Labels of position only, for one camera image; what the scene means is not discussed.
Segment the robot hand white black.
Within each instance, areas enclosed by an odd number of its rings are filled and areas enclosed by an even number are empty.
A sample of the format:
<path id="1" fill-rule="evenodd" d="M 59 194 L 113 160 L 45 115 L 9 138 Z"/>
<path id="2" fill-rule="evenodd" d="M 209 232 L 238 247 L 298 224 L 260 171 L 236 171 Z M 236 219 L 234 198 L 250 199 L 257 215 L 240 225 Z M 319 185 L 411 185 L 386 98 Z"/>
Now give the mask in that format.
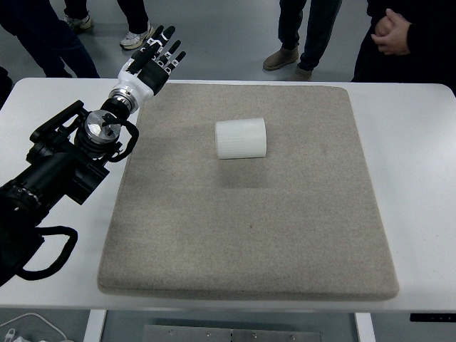
<path id="1" fill-rule="evenodd" d="M 110 95 L 123 98 L 132 110 L 157 95 L 186 56 L 184 51 L 178 51 L 181 41 L 172 42 L 174 33 L 174 26 L 159 26 L 121 68 L 118 84 Z"/>

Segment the person's hand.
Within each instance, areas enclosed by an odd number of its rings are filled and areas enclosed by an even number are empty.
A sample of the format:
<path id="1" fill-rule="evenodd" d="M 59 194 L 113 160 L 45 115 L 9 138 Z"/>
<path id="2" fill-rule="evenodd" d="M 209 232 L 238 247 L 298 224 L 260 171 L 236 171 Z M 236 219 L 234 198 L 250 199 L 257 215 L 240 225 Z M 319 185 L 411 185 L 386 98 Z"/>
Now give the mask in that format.
<path id="1" fill-rule="evenodd" d="M 375 25 L 375 35 L 380 38 L 387 36 L 406 37 L 411 23 L 402 14 L 392 9 L 385 10 L 385 16 Z"/>
<path id="2" fill-rule="evenodd" d="M 392 31 L 386 36 L 371 34 L 370 37 L 384 55 L 406 56 L 411 54 L 406 33 Z"/>

